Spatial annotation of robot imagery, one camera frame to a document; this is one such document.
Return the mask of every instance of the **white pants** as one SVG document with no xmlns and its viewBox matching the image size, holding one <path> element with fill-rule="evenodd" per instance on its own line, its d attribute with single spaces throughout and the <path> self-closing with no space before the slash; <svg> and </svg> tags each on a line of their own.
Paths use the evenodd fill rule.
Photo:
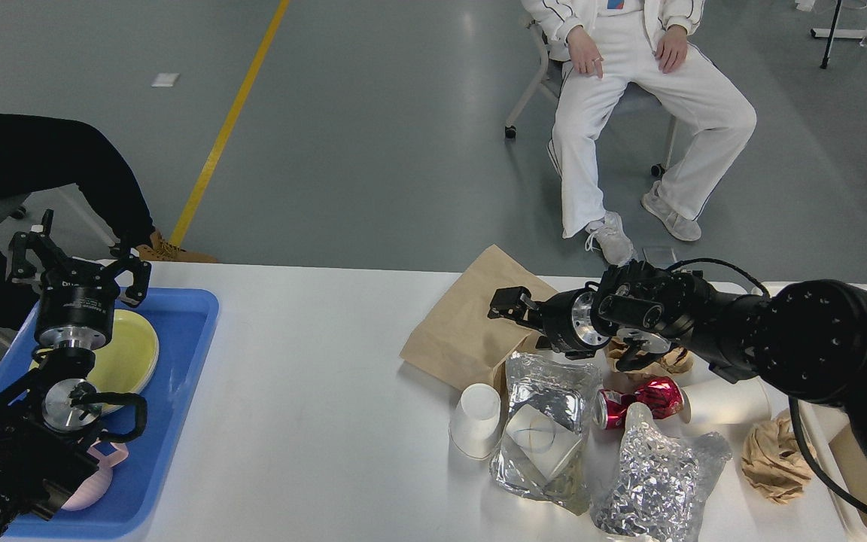
<svg viewBox="0 0 867 542">
<path fill-rule="evenodd" d="M 658 192 L 678 214 L 695 220 L 751 137 L 753 107 L 692 45 L 680 68 L 661 72 L 640 11 L 599 17 L 592 34 L 604 57 L 604 78 L 581 75 L 566 62 L 554 122 L 552 158 L 561 170 L 564 238 L 605 216 L 595 142 L 629 82 L 657 96 L 691 130 L 685 157 L 665 173 Z"/>
</svg>

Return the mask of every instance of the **tray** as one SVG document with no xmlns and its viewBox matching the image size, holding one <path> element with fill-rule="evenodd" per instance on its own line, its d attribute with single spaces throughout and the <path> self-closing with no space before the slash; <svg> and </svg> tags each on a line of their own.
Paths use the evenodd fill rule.
<svg viewBox="0 0 867 542">
<path fill-rule="evenodd" d="M 117 302 L 117 309 L 127 309 Z M 186 412 L 189 411 L 199 374 L 216 329 L 219 302 L 200 289 L 149 288 L 148 298 L 137 308 L 152 324 L 160 341 L 159 360 L 142 397 L 148 402 L 144 434 L 128 443 L 129 458 L 114 468 L 108 493 L 92 507 L 77 512 L 60 510 L 52 521 L 34 515 L 13 521 L 3 540 L 35 539 L 116 540 L 145 535 L 166 479 Z M 0 363 L 0 391 L 29 368 L 35 345 L 35 315 L 26 319 Z M 106 418 L 108 428 L 132 427 L 132 409 Z"/>
</svg>

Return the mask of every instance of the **white sneaker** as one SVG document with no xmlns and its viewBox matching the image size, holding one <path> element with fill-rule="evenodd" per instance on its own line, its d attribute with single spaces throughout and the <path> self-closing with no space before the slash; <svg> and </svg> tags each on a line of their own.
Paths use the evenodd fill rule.
<svg viewBox="0 0 867 542">
<path fill-rule="evenodd" d="M 588 241 L 584 249 L 588 251 L 600 250 L 604 259 L 611 265 L 624 265 L 634 259 L 634 243 L 624 234 L 624 227 L 620 223 L 620 215 L 608 212 L 604 216 L 601 225 L 588 225 Z"/>
<path fill-rule="evenodd" d="M 668 233 L 674 236 L 675 239 L 680 239 L 682 241 L 696 241 L 701 239 L 701 226 L 698 226 L 698 222 L 688 220 L 687 218 L 677 214 L 671 206 L 661 199 L 661 196 L 658 196 L 658 186 L 660 184 L 660 181 L 654 181 L 654 186 L 651 186 L 651 191 L 640 198 L 641 206 L 643 206 L 647 212 L 658 217 L 658 220 L 667 227 Z"/>
</svg>

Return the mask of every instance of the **white jacket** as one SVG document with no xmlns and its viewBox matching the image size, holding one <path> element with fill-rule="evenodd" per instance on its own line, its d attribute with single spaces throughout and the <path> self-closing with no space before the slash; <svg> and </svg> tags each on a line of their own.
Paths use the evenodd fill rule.
<svg viewBox="0 0 867 542">
<path fill-rule="evenodd" d="M 551 58 L 567 61 L 567 42 L 564 39 L 568 32 L 577 25 L 584 26 L 595 42 L 598 41 L 598 31 L 595 22 L 598 19 L 598 0 L 520 0 L 524 9 L 534 15 L 534 20 L 540 22 L 547 41 L 550 43 Z M 688 35 L 694 34 L 701 24 L 701 12 L 704 11 L 704 0 L 643 0 L 644 30 L 651 38 L 651 48 L 656 49 L 658 40 L 672 24 L 678 24 L 688 29 Z"/>
</svg>

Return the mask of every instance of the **black pants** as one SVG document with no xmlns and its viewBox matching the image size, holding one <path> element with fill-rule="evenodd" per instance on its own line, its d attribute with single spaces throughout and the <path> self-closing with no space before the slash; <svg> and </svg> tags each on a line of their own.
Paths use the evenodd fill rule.
<svg viewBox="0 0 867 542">
<path fill-rule="evenodd" d="M 76 184 L 116 237 L 130 246 L 154 231 L 149 209 L 123 157 L 96 128 L 76 120 L 0 114 L 0 199 Z M 18 329 L 38 296 L 6 282 L 0 251 L 0 326 Z"/>
</svg>

